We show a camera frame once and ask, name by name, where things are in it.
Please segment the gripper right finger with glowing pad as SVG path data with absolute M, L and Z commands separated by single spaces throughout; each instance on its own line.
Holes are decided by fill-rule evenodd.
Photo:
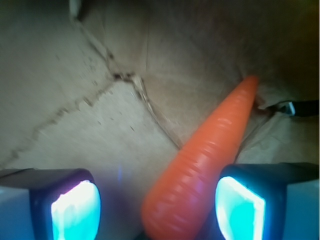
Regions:
M 217 182 L 215 213 L 226 240 L 317 240 L 319 166 L 306 162 L 227 165 Z

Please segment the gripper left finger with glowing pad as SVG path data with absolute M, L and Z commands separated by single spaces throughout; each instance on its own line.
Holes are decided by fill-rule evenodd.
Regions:
M 94 240 L 101 196 L 87 169 L 2 169 L 2 240 Z

